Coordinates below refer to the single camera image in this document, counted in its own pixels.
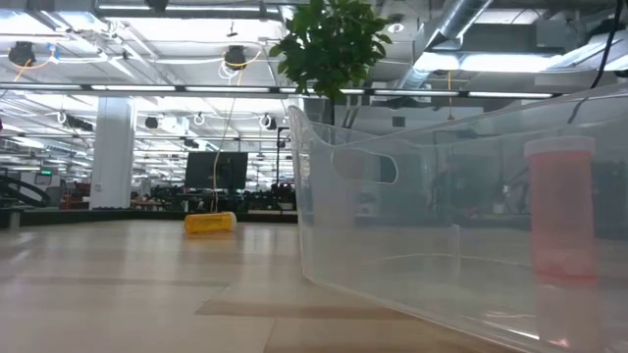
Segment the yellow pill bottle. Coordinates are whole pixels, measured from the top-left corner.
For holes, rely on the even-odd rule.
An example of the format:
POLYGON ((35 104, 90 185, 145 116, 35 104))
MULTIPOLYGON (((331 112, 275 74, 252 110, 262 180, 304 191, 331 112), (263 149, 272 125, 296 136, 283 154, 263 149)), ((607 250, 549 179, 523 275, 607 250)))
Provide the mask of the yellow pill bottle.
POLYGON ((184 218, 183 227, 187 234, 232 231, 237 223, 233 212, 189 214, 184 218))

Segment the red-orange pill bottle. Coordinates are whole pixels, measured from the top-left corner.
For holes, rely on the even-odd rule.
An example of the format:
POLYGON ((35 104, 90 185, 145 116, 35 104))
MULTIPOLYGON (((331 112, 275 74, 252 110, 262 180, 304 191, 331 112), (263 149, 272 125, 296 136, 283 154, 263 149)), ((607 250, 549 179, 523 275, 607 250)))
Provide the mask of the red-orange pill bottle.
POLYGON ((592 137, 529 141, 533 268, 546 281, 593 282, 597 261, 593 210, 592 137))

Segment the clear plastic bin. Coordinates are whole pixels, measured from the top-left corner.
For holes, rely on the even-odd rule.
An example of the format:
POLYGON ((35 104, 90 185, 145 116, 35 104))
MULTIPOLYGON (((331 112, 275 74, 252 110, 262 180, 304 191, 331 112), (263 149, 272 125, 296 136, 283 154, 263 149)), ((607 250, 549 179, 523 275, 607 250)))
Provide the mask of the clear plastic bin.
POLYGON ((628 82, 372 135, 290 108, 302 268, 311 280, 535 353, 628 353, 628 82), (592 137, 597 279, 546 281, 532 259, 533 140, 592 137), (317 227, 309 155, 378 157, 373 211, 317 227))

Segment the white plant pot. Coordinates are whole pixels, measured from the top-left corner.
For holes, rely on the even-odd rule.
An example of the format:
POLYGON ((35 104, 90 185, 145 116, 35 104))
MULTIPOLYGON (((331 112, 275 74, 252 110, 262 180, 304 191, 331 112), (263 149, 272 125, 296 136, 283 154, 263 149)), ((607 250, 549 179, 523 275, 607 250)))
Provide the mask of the white plant pot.
POLYGON ((318 145, 309 155, 313 220, 317 227, 351 227, 373 211, 377 156, 340 146, 318 145))

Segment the black background monitor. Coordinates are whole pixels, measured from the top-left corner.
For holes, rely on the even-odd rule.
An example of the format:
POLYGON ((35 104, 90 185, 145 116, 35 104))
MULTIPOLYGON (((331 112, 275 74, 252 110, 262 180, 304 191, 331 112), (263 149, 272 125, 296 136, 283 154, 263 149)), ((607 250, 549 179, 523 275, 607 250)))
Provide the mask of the black background monitor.
POLYGON ((245 189, 248 154, 245 152, 190 152, 184 186, 188 188, 245 189))

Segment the green leafy plant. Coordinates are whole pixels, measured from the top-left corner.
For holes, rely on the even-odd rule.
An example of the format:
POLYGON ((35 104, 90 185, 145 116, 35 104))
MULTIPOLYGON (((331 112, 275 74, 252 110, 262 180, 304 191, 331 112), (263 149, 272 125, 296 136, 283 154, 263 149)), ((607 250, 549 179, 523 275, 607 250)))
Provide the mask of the green leafy plant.
POLYGON ((336 100, 386 57, 389 23, 359 0, 309 0, 296 8, 269 55, 281 59, 278 73, 296 84, 296 93, 336 100))

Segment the long ceiling light strip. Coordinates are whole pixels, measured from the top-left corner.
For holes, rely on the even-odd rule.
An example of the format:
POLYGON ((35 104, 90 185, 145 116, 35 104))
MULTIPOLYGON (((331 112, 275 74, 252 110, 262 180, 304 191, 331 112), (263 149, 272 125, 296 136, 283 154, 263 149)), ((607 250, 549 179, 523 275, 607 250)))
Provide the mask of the long ceiling light strip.
MULTIPOLYGON (((42 92, 79 92, 80 94, 104 94, 113 92, 140 96, 231 96, 231 95, 298 95, 296 87, 284 86, 239 86, 239 85, 140 85, 140 84, 66 84, 0 82, 0 89, 42 92)), ((432 89, 383 89, 345 88, 344 96, 382 97, 451 97, 451 98, 498 98, 544 100, 560 96, 560 93, 545 92, 505 92, 478 90, 432 90, 432 89)))

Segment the white pillar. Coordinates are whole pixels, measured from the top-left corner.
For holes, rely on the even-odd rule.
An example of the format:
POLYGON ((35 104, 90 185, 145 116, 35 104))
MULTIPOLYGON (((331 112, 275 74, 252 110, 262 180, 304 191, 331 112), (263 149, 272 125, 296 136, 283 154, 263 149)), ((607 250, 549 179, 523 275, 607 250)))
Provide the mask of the white pillar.
POLYGON ((89 208, 127 208, 136 113, 130 97, 100 97, 97 106, 89 208))

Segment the silver ventilation duct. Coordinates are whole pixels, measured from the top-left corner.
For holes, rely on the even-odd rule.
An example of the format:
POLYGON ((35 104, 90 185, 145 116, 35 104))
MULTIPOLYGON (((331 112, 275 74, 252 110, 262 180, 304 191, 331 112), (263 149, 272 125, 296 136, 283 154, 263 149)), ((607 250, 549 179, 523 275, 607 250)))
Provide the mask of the silver ventilation duct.
POLYGON ((493 0, 446 0, 442 13, 423 23, 413 39, 412 54, 415 62, 396 84, 396 89, 419 89, 435 69, 428 69, 419 61, 434 47, 445 44, 458 50, 464 33, 485 12, 493 0))

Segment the black aluminium table frame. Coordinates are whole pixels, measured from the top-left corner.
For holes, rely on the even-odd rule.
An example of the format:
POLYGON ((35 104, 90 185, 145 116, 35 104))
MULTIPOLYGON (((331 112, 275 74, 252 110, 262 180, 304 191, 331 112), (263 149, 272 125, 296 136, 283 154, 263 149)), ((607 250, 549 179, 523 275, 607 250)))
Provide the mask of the black aluminium table frame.
MULTIPOLYGON (((0 209, 0 229, 128 220, 183 221, 186 216, 200 215, 202 214, 142 210, 0 209)), ((297 224, 298 222, 296 214, 236 213, 235 217, 238 222, 245 223, 297 224)))

